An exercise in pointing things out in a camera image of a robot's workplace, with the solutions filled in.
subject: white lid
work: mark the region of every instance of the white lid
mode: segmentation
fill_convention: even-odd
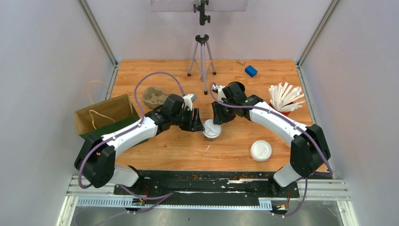
[[[264,140],[255,141],[251,146],[251,156],[256,161],[266,161],[271,156],[271,145]]]
[[[204,135],[210,139],[218,137],[222,133],[221,125],[214,125],[213,119],[208,119],[204,122]]]

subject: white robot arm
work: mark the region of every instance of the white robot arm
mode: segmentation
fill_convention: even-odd
[[[171,125],[179,126],[181,130],[190,132],[202,131],[199,109],[192,107],[192,103],[196,99],[195,94],[188,94],[184,97],[171,94],[165,104],[145,114],[142,122],[137,121],[119,131],[101,137],[89,136],[75,160],[75,168],[79,170],[82,167],[83,159],[94,146],[110,140],[89,156],[83,166],[83,176],[96,188],[102,187],[106,183],[133,186],[140,178],[139,172],[134,167],[115,164],[115,159],[130,147],[168,130]]]
[[[307,131],[318,143],[324,157],[330,158],[323,130],[318,125],[313,124],[308,127],[274,110],[256,95],[247,97],[244,85],[239,82],[232,82],[226,87],[214,86],[212,91],[218,94],[217,99],[220,103],[234,106],[234,108],[227,107],[217,101],[213,102],[214,124],[221,125],[236,116],[245,117],[265,126],[291,147],[290,163],[273,175],[274,181],[280,187],[286,187],[299,178],[307,178],[323,164],[316,148],[300,130]]]

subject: wooden table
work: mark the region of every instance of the wooden table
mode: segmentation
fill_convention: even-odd
[[[208,74],[208,86],[211,82],[227,85],[232,81],[239,81],[245,85],[247,96],[255,94],[267,102],[270,100],[268,88],[271,85],[287,81],[294,87],[301,86],[292,60],[247,60],[246,62],[247,64],[242,66],[236,63],[236,60],[215,60],[217,75],[211,72]],[[189,64],[189,60],[123,60],[112,96],[128,94],[138,109],[133,96],[138,81],[149,73],[165,71],[177,77],[186,94],[197,94],[198,99],[194,102],[194,107],[199,108],[202,122],[212,119],[213,99],[209,94],[204,95],[203,83],[196,67],[193,68],[191,77],[187,77]],[[258,70],[254,78],[244,72],[248,65]],[[139,100],[149,86],[161,87],[167,93],[181,94],[172,78],[160,74],[149,77],[141,84],[137,90]],[[151,110],[142,102],[140,104],[145,112]],[[302,109],[292,112],[289,117],[300,123],[312,124],[306,104]],[[272,155],[265,162],[257,162],[251,157],[251,145],[257,140],[265,140],[272,146]],[[233,121],[222,125],[222,134],[215,141],[206,140],[202,132],[181,131],[178,127],[172,126],[170,130],[151,138],[148,142],[125,151],[116,162],[146,170],[277,171],[289,162],[289,156],[289,146],[277,135],[257,123],[236,117]]]

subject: tripod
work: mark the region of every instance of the tripod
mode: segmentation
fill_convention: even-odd
[[[197,4],[194,4],[194,13],[199,11],[199,24],[201,26],[204,26],[205,22],[208,22],[208,23],[211,22],[211,16],[205,15],[205,5],[209,4],[209,0],[198,0],[197,2],[198,2]],[[205,95],[208,94],[207,74],[208,74],[209,68],[211,66],[212,66],[213,74],[216,74],[215,65],[213,64],[211,48],[209,47],[208,40],[209,40],[209,36],[207,34],[204,34],[204,37],[201,37],[201,35],[195,36],[196,42],[194,45],[194,54],[192,55],[190,68],[188,69],[188,73],[187,73],[187,76],[191,76],[192,65],[195,62],[195,64],[198,67],[199,72],[201,72],[201,81],[204,82],[204,94]],[[200,66],[198,66],[198,63],[195,60],[195,53],[197,52],[198,43],[201,44],[201,68],[200,68]],[[206,70],[206,62],[205,62],[205,45],[207,46],[209,60],[210,60],[210,64],[209,64],[209,67],[207,70]]]
[[[195,62],[195,64],[198,67],[198,70],[201,72],[201,81],[204,82],[204,94],[208,94],[207,90],[207,74],[209,71],[209,68],[212,66],[212,72],[215,75],[216,70],[215,70],[215,65],[213,63],[213,58],[212,58],[212,53],[211,53],[211,48],[209,46],[208,40],[209,36],[207,34],[204,35],[203,38],[201,38],[200,35],[195,36],[196,43],[194,44],[194,54],[192,55],[191,62],[190,62],[190,68],[188,69],[187,76],[191,76],[191,70],[192,70],[192,65]],[[201,44],[201,68],[198,66],[197,61],[195,60],[195,54],[197,53],[197,47],[198,44]],[[206,70],[206,61],[205,61],[205,45],[207,46],[208,49],[208,54],[209,54],[209,60],[210,64],[208,69]]]

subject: red cup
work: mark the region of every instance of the red cup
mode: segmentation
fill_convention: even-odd
[[[269,103],[269,106],[270,106],[271,108],[273,108],[274,110],[276,110],[276,108],[274,108],[272,104]],[[291,112],[280,112],[280,113],[288,117],[288,115],[289,115]]]

